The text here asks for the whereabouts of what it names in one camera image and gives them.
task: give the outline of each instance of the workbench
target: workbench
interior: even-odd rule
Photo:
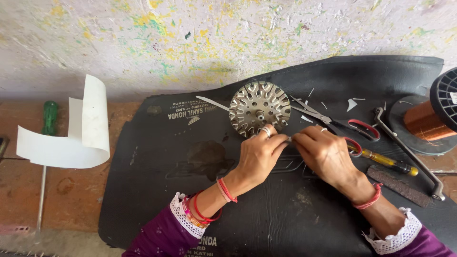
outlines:
[[[68,103],[59,102],[57,136],[68,130]],[[108,103],[111,157],[117,138],[140,102]],[[1,225],[36,227],[42,166],[16,155],[17,126],[39,133],[43,126],[42,102],[0,102],[0,134],[10,139],[0,160]],[[444,193],[457,202],[457,149],[441,156],[420,156],[440,173]],[[97,232],[101,203],[111,158],[90,169],[48,167],[43,211],[44,229]]]

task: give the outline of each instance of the copper wire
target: copper wire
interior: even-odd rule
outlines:
[[[457,134],[448,128],[435,114],[430,101],[409,109],[405,113],[403,121],[411,134],[427,141],[438,140]]]

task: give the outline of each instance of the lace trim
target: lace trim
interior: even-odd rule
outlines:
[[[373,228],[370,228],[370,234],[368,236],[362,232],[365,239],[370,242],[371,246],[379,255],[397,252],[405,248],[416,238],[422,228],[421,222],[411,213],[410,208],[405,209],[401,207],[399,211],[406,215],[406,219],[404,220],[404,226],[396,236],[389,235],[386,236],[386,240],[375,240],[375,238],[380,237],[377,236]]]
[[[178,220],[179,224],[181,224],[181,232],[184,232],[183,228],[187,230],[192,236],[200,239],[202,238],[203,234],[205,233],[206,228],[199,228],[192,224],[192,222],[187,218],[186,214],[184,213],[184,209],[182,208],[182,201],[179,200],[184,199],[185,194],[176,193],[175,197],[170,203],[170,209],[175,218]]]

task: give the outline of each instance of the silver ring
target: silver ring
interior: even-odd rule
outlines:
[[[263,127],[263,128],[261,128],[260,130],[265,131],[265,133],[266,133],[266,135],[268,136],[268,138],[270,138],[271,133],[270,133],[270,129],[269,129],[269,128]]]

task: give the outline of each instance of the woman's left hand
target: woman's left hand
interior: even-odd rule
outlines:
[[[233,197],[264,182],[287,146],[287,135],[278,134],[273,125],[267,124],[265,127],[270,130],[271,137],[268,138],[267,133],[262,130],[258,136],[241,143],[239,164],[224,178]]]

